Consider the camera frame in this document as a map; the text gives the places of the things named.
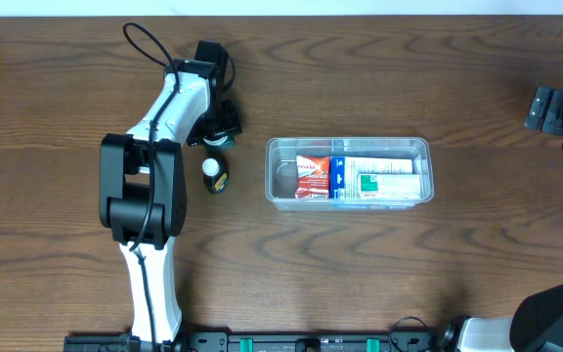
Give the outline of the green round-label box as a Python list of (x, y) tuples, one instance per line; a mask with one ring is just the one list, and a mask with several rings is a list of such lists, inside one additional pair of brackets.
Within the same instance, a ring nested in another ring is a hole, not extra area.
[(207, 150), (217, 153), (230, 150), (235, 146), (235, 140), (232, 136), (224, 136), (216, 140), (203, 139), (203, 142)]

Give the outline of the red Panadol box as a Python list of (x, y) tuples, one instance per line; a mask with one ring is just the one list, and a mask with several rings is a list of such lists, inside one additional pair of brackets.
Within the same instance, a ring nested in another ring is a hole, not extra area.
[(296, 198), (329, 198), (329, 156), (298, 155), (296, 166)]

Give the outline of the clear plastic container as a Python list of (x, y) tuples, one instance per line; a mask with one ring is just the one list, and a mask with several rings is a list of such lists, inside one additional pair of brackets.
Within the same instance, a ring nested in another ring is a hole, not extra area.
[[(298, 155), (410, 159), (412, 174), (420, 178), (421, 198), (296, 198)], [(407, 210), (433, 199), (435, 193), (429, 144), (420, 137), (274, 138), (267, 145), (265, 179), (266, 196), (279, 210)]]

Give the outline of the blue fever patch box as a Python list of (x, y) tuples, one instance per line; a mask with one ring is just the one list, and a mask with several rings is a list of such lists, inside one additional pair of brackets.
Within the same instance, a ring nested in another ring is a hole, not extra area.
[(361, 174), (412, 174), (410, 159), (332, 156), (329, 162), (329, 197), (359, 198)]

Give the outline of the white green medicine box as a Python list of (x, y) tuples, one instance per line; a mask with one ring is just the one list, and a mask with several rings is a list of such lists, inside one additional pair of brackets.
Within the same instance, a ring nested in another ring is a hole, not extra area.
[(361, 174), (359, 198), (419, 199), (420, 178), (415, 174)]

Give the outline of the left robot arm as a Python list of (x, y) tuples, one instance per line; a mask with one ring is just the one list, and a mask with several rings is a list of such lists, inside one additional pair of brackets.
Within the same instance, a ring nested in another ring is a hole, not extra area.
[(134, 303), (133, 338), (146, 349), (172, 344), (182, 324), (174, 247), (187, 213), (185, 146), (210, 154), (232, 148), (242, 131), (224, 94), (235, 66), (218, 42), (201, 40), (195, 56), (174, 59), (146, 115), (100, 146), (100, 221), (128, 266)]

